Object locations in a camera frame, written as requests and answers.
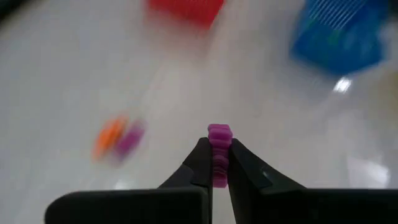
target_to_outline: red basket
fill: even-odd
[[[224,0],[148,0],[149,8],[168,11],[179,19],[210,27]]]

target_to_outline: orange object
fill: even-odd
[[[94,159],[101,159],[116,144],[122,137],[127,122],[128,118],[125,116],[106,122],[95,142]]]

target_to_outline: pink object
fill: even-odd
[[[228,184],[228,150],[233,134],[227,124],[211,124],[208,130],[209,142],[213,146],[213,187],[225,188]]]
[[[127,134],[117,143],[115,151],[121,157],[128,155],[140,143],[145,133],[144,124],[141,121],[135,121]]]

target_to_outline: blue basket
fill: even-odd
[[[387,10],[386,0],[307,0],[292,53],[336,76],[377,64]]]

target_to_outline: tiled floor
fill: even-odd
[[[1,223],[43,222],[75,190],[157,187],[209,123],[307,187],[398,187],[398,55],[333,91],[288,58],[302,3],[230,0],[196,35],[145,21],[138,0],[29,4],[0,29]],[[93,162],[120,111],[148,122],[140,148],[121,167]],[[234,222],[227,190],[213,213]]]

